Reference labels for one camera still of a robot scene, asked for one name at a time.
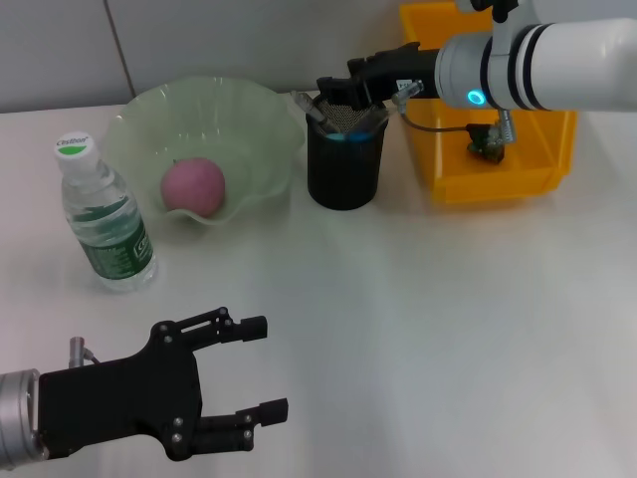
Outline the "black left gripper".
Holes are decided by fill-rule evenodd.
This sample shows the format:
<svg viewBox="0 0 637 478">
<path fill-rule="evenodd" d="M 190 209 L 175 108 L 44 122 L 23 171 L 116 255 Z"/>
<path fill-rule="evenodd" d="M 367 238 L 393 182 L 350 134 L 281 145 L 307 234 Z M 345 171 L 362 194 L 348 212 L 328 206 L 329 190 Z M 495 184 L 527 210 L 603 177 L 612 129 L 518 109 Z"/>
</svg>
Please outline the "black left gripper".
<svg viewBox="0 0 637 478">
<path fill-rule="evenodd" d="M 159 441 L 172 461 L 252 451 L 256 426 L 288 420 L 288 400 L 200 417 L 193 352 L 267 336 L 264 316 L 235 322 L 222 307 L 153 326 L 146 345 L 131 357 L 42 374 L 39 436 L 49 457 L 66 458 L 84 447 L 134 435 Z"/>
</svg>

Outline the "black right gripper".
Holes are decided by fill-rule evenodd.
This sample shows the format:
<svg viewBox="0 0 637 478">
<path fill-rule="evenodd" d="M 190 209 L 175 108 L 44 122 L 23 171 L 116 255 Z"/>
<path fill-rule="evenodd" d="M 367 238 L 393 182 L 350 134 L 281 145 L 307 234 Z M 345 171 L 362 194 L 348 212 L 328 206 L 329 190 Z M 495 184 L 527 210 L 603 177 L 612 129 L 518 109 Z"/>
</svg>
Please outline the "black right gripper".
<svg viewBox="0 0 637 478">
<path fill-rule="evenodd" d="M 419 42 L 347 62 L 349 79 L 322 77 L 317 86 L 331 105 L 366 110 L 389 100 L 401 90 L 400 82 L 420 81 L 424 88 L 416 99 L 439 99 L 435 67 L 440 50 L 421 50 Z"/>
</svg>

